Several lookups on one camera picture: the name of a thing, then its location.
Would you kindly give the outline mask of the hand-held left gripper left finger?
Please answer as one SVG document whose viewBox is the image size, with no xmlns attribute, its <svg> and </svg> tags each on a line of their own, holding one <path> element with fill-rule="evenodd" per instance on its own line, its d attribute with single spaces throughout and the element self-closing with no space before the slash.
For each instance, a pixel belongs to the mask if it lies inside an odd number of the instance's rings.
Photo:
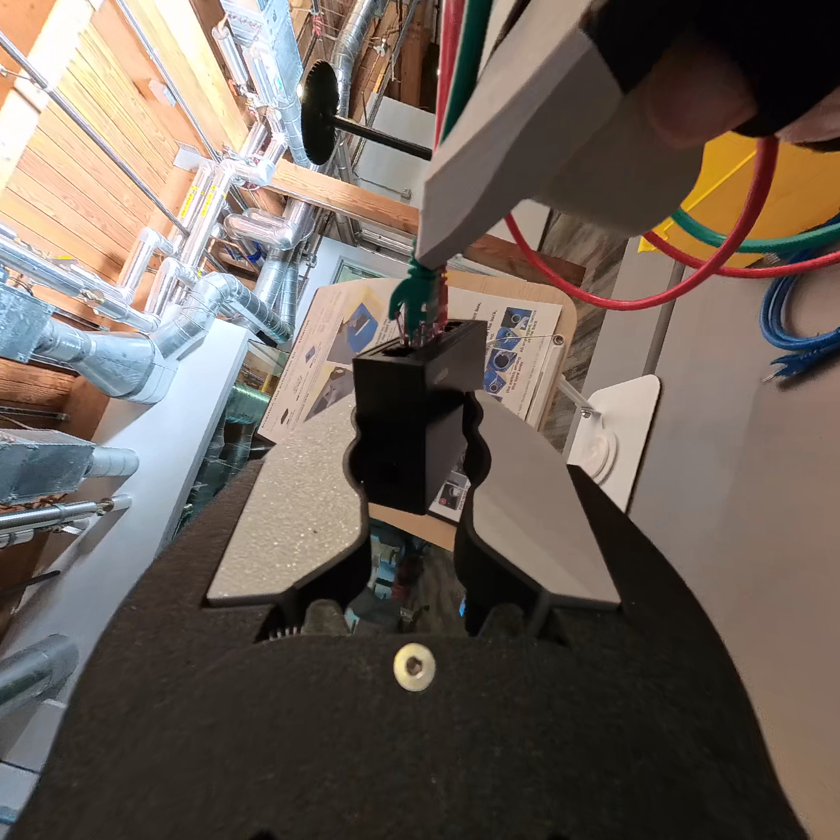
<svg viewBox="0 0 840 840">
<path fill-rule="evenodd" d="M 213 607 L 278 607 L 301 626 L 310 604 L 345 610 L 371 577 L 368 502 L 350 473 L 355 401 L 339 401 L 263 459 L 206 592 Z"/>
</svg>

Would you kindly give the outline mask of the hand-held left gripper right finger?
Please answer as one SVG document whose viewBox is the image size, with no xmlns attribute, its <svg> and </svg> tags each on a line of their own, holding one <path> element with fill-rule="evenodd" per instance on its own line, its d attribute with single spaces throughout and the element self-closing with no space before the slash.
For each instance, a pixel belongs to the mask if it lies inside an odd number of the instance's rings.
<svg viewBox="0 0 840 840">
<path fill-rule="evenodd" d="M 465 471 L 470 487 L 455 534 L 465 629 L 513 605 L 527 632 L 554 607 L 599 612 L 621 603 L 563 457 L 489 394 L 467 395 Z"/>
</svg>

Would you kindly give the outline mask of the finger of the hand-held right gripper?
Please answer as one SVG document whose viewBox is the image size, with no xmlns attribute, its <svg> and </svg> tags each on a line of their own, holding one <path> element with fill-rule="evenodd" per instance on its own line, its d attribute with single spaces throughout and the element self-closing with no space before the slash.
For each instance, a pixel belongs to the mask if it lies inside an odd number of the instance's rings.
<svg viewBox="0 0 840 840">
<path fill-rule="evenodd" d="M 427 171 L 415 255 L 463 254 L 583 148 L 623 92 L 583 17 L 590 2 L 528 2 L 490 54 Z"/>
</svg>

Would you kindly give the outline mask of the black network switch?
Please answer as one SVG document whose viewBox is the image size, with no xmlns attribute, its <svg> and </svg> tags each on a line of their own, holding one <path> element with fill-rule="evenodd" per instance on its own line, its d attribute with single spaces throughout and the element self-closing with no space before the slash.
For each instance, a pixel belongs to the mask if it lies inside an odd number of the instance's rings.
<svg viewBox="0 0 840 840">
<path fill-rule="evenodd" d="M 393 338 L 353 360 L 350 472 L 367 501 L 426 515 L 466 452 L 487 322 L 452 321 L 420 347 Z"/>
</svg>

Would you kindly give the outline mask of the person's right hand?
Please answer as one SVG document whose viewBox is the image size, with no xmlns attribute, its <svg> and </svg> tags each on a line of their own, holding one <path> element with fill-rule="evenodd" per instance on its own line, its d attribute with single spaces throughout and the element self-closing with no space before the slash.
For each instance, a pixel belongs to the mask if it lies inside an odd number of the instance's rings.
<svg viewBox="0 0 840 840">
<path fill-rule="evenodd" d="M 642 85 L 647 119 L 674 149 L 699 147 L 750 121 L 758 104 L 746 77 L 715 45 L 682 38 Z"/>
</svg>

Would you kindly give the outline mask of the wooden board with instruction sheet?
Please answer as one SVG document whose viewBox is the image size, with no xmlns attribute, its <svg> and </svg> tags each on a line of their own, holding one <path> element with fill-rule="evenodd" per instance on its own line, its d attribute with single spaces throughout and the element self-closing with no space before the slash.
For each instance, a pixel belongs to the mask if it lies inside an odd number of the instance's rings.
<svg viewBox="0 0 840 840">
<path fill-rule="evenodd" d="M 396 286 L 396 279 L 375 277 L 315 293 L 259 427 L 262 437 L 276 445 L 333 404 L 354 400 L 352 360 L 396 337 L 387 318 Z M 486 321 L 481 388 L 528 423 L 547 353 L 539 337 L 572 327 L 571 308 L 546 286 L 455 270 L 448 275 L 448 310 L 454 320 Z"/>
</svg>

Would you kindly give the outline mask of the white sign stand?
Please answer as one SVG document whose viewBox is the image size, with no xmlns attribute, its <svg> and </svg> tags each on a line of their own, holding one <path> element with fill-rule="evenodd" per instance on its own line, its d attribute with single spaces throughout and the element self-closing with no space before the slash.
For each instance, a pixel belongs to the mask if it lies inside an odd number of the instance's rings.
<svg viewBox="0 0 840 840">
<path fill-rule="evenodd" d="M 539 337 L 547 353 L 526 415 L 543 429 L 552 394 L 560 392 L 574 406 L 577 426 L 570 436 L 566 461 L 578 466 L 623 511 L 627 512 L 642 463 L 661 392 L 654 374 L 611 385 L 583 396 L 560 370 L 563 336 Z"/>
</svg>

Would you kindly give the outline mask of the yellow plastic bin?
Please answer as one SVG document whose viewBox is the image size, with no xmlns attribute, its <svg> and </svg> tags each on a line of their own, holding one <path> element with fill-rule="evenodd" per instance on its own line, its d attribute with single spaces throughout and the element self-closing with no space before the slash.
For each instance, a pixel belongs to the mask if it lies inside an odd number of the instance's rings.
<svg viewBox="0 0 840 840">
<path fill-rule="evenodd" d="M 752 179 L 757 142 L 735 133 L 706 145 L 700 174 L 681 207 L 697 222 L 728 236 Z M 838 213 L 839 155 L 782 143 L 767 202 L 749 238 L 782 238 L 825 223 Z"/>
</svg>

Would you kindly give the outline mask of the grey metal pipe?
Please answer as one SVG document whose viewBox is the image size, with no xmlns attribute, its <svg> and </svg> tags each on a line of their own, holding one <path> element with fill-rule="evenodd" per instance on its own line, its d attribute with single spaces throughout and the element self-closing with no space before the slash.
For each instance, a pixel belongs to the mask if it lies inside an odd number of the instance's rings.
<svg viewBox="0 0 840 840">
<path fill-rule="evenodd" d="M 71 530 L 79 534 L 94 518 L 131 508 L 133 498 L 118 494 L 101 500 L 57 503 L 1 515 L 1 549 L 30 542 L 41 532 Z"/>
</svg>

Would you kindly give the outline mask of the shiny insulated pipe cluster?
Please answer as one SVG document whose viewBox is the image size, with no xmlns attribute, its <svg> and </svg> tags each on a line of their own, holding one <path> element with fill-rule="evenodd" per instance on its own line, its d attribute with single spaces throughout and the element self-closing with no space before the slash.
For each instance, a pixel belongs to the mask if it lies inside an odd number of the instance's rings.
<svg viewBox="0 0 840 840">
<path fill-rule="evenodd" d="M 295 205 L 281 216 L 252 208 L 218 222 L 234 188 L 268 186 L 286 149 L 279 114 L 270 108 L 252 127 L 241 154 L 218 163 L 200 160 L 179 217 L 182 228 L 170 237 L 150 227 L 142 229 L 117 285 L 65 260 L 37 254 L 5 228 L 2 268 L 75 298 L 106 319 L 151 333 L 161 325 L 176 292 L 196 287 L 202 254 L 211 239 L 258 245 L 263 262 L 254 292 L 261 301 L 257 314 L 250 314 L 245 304 L 221 303 L 219 307 L 237 313 L 275 341 L 287 341 L 294 332 L 298 309 L 296 251 L 312 231 L 311 225 L 303 224 L 305 205 Z"/>
</svg>

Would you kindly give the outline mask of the silver spiral duct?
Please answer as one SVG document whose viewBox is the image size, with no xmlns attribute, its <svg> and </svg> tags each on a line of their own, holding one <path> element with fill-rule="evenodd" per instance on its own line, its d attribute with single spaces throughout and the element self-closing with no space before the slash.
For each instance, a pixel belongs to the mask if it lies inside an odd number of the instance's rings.
<svg viewBox="0 0 840 840">
<path fill-rule="evenodd" d="M 354 70 L 366 49 L 366 37 L 392 5 L 390 1 L 353 1 L 336 37 L 328 64 L 338 82 L 339 94 L 350 96 Z"/>
<path fill-rule="evenodd" d="M 1 721 L 58 694 L 75 672 L 78 647 L 53 634 L 1 662 Z"/>
</svg>

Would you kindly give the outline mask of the brown wooden rail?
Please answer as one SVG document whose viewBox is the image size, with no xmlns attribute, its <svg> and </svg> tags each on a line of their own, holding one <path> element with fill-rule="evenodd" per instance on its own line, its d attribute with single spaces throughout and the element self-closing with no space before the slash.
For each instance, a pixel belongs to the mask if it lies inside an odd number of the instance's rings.
<svg viewBox="0 0 840 840">
<path fill-rule="evenodd" d="M 268 189 L 394 234 L 409 238 L 417 234 L 419 212 L 413 206 L 290 161 L 278 162 Z M 487 234 L 466 250 L 456 251 L 456 255 L 522 280 L 548 283 L 547 278 L 525 260 L 519 247 L 504 238 Z"/>
</svg>

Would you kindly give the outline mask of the black round pedestal base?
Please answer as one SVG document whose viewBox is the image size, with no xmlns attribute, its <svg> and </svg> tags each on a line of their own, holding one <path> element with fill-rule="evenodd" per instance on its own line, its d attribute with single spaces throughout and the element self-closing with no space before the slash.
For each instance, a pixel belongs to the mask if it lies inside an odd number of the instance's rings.
<svg viewBox="0 0 840 840">
<path fill-rule="evenodd" d="M 335 71 L 326 60 L 317 61 L 302 87 L 301 136 L 304 151 L 312 164 L 329 163 L 341 134 L 371 141 L 421 161 L 431 161 L 431 149 L 390 134 L 363 126 L 339 115 L 340 90 Z"/>
</svg>

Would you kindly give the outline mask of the silver elbow duct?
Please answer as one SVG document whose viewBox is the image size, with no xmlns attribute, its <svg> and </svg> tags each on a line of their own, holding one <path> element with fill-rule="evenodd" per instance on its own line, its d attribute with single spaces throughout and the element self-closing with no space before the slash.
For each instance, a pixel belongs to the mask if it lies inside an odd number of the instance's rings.
<svg viewBox="0 0 840 840">
<path fill-rule="evenodd" d="M 201 277 L 184 302 L 152 333 L 84 332 L 50 319 L 35 344 L 49 361 L 67 364 L 105 395 L 152 405 L 168 393 L 181 362 L 197 350 L 221 312 L 253 333 L 289 341 L 297 316 L 298 276 L 250 290 L 229 274 Z"/>
</svg>

